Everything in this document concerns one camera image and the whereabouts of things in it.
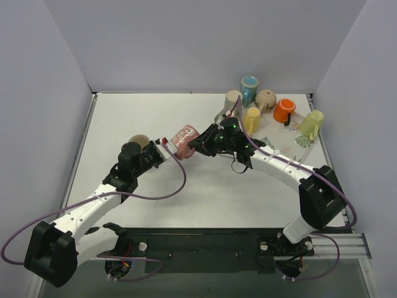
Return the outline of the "beige speckled mug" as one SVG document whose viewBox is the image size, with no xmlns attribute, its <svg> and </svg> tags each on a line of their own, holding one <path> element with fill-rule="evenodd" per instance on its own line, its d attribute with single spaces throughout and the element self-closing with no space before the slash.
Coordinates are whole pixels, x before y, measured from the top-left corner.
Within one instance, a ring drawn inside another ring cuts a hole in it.
<svg viewBox="0 0 397 298">
<path fill-rule="evenodd" d="M 137 151 L 138 149 L 138 145 L 140 146 L 140 151 L 142 152 L 143 149 L 145 148 L 145 146 L 147 146 L 150 143 L 150 139 L 147 135 L 144 134 L 137 134 L 132 136 L 129 140 L 128 140 L 128 149 L 133 149 L 135 151 Z"/>
</svg>

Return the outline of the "pink patterned mug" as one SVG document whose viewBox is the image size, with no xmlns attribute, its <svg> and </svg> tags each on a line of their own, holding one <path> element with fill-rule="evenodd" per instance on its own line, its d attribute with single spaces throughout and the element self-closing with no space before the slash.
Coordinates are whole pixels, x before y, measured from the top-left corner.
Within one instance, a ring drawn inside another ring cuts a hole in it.
<svg viewBox="0 0 397 298">
<path fill-rule="evenodd" d="M 175 156 L 180 161 L 189 159 L 194 153 L 195 149 L 189 146 L 189 142 L 195 140 L 200 133 L 191 125 L 184 125 L 170 142 L 176 148 Z"/>
</svg>

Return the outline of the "yellow mug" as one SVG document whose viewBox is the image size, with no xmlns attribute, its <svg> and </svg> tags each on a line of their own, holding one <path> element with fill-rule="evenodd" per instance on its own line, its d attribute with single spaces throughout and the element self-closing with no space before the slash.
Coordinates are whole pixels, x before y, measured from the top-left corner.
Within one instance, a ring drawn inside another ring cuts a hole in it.
<svg viewBox="0 0 397 298">
<path fill-rule="evenodd" d="M 251 137 L 256 133 L 261 126 L 261 112 L 256 107 L 250 107 L 243 119 L 244 128 Z"/>
</svg>

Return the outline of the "tall floral beige mug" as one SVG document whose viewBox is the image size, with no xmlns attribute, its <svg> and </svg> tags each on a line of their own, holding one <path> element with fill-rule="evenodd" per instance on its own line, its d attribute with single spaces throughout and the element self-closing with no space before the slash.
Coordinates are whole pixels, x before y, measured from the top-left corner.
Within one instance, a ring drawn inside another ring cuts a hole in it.
<svg viewBox="0 0 397 298">
<path fill-rule="evenodd" d="M 223 114 L 226 111 L 231 111 L 234 113 L 238 111 L 238 108 L 235 108 L 235 104 L 237 103 L 239 97 L 242 97 L 242 94 L 237 90 L 231 90 L 226 93 L 224 106 L 222 110 L 218 113 L 218 115 L 215 117 L 216 123 L 220 123 L 224 119 Z"/>
</svg>

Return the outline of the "orange mug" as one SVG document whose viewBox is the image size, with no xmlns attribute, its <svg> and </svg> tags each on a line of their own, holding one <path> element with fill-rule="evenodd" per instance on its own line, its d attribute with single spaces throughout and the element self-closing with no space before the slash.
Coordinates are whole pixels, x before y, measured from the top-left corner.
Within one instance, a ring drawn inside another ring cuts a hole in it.
<svg viewBox="0 0 397 298">
<path fill-rule="evenodd" d="M 294 101 L 288 98 L 280 99 L 275 107 L 273 118 L 284 126 L 290 125 L 292 115 L 296 109 Z"/>
</svg>

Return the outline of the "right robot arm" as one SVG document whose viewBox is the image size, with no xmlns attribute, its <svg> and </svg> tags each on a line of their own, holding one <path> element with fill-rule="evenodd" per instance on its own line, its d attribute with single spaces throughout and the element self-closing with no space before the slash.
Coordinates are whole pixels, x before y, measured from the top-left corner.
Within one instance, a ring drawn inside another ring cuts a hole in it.
<svg viewBox="0 0 397 298">
<path fill-rule="evenodd" d="M 267 173 L 298 193 L 300 213 L 277 238 L 282 253 L 293 253 L 310 233 L 325 228 L 346 206 L 330 167 L 314 168 L 287 160 L 264 142 L 248 137 L 235 117 L 211 124 L 188 145 L 205 156 L 233 155 L 245 167 Z"/>
</svg>

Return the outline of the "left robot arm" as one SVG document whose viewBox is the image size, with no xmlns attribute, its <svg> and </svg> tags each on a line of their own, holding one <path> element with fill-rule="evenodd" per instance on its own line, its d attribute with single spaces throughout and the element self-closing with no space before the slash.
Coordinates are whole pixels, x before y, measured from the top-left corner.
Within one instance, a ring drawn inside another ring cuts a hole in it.
<svg viewBox="0 0 397 298">
<path fill-rule="evenodd" d="M 63 216 L 50 223 L 41 220 L 34 226 L 24 268 L 61 287 L 87 260 L 107 251 L 115 256 L 125 253 L 126 229 L 115 223 L 101 227 L 95 223 L 132 196 L 142 174 L 159 167 L 176 151 L 166 139 L 144 148 L 136 142 L 124 144 L 117 163 L 85 201 L 65 208 Z"/>
</svg>

